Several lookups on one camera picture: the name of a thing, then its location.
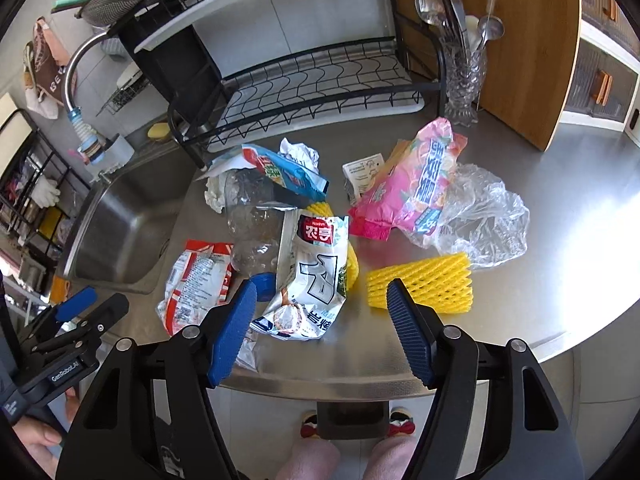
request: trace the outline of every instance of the tiled floor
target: tiled floor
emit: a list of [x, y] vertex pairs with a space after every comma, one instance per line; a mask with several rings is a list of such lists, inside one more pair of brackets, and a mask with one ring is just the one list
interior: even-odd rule
[[586, 478], [609, 457], [640, 410], [638, 327], [640, 301], [578, 347], [575, 436]]
[[[571, 352], [545, 365], [564, 409], [570, 413], [573, 398], [573, 365]], [[460, 466], [459, 476], [475, 469], [484, 428], [488, 385], [479, 384]], [[302, 415], [315, 409], [312, 401], [277, 399], [217, 388], [210, 394], [218, 425], [229, 453], [241, 470], [252, 480], [275, 478], [289, 457]], [[433, 397], [395, 400], [390, 406], [402, 406], [413, 414], [417, 434], [422, 431]], [[358, 480], [367, 465], [375, 440], [335, 441], [342, 460], [333, 480]]]

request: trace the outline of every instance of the human hand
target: human hand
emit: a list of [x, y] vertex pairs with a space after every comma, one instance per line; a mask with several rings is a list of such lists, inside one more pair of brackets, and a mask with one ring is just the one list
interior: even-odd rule
[[[69, 388], [65, 392], [65, 396], [66, 418], [72, 422], [80, 407], [80, 400], [73, 388]], [[58, 458], [53, 456], [47, 448], [60, 444], [62, 441], [60, 434], [49, 425], [30, 416], [21, 418], [14, 425], [14, 431], [31, 457], [46, 474], [54, 478], [58, 467]]]

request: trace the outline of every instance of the pink plastic bag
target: pink plastic bag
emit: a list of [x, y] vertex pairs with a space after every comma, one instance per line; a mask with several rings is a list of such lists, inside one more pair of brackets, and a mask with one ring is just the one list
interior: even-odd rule
[[349, 232], [386, 240], [391, 228], [432, 235], [466, 137], [438, 118], [423, 127], [398, 163], [350, 209]]

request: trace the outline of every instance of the yellow sponge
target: yellow sponge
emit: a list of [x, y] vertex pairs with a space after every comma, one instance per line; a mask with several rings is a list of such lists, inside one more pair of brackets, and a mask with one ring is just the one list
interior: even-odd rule
[[415, 303], [440, 314], [468, 312], [474, 301], [469, 265], [466, 254], [457, 253], [372, 270], [367, 274], [369, 306], [386, 308], [386, 286], [401, 278]]
[[170, 132], [171, 130], [169, 129], [168, 123], [156, 123], [151, 128], [149, 128], [146, 136], [149, 139], [159, 142], [161, 140], [167, 140], [169, 138], [168, 135]]
[[[316, 202], [306, 208], [307, 211], [317, 216], [334, 216], [331, 206], [327, 202]], [[358, 279], [360, 267], [358, 266], [358, 258], [356, 251], [353, 250], [351, 242], [347, 248], [347, 290], [349, 290]]]

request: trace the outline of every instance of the white glove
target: white glove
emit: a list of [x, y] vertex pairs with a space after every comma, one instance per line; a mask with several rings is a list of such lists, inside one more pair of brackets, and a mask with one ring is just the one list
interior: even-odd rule
[[41, 208], [51, 207], [60, 200], [60, 190], [56, 188], [55, 181], [41, 175], [31, 191], [31, 198]]
[[58, 103], [53, 97], [48, 96], [44, 92], [40, 92], [35, 88], [26, 88], [24, 90], [27, 108], [32, 112], [36, 112], [47, 119], [55, 121], [58, 118]]

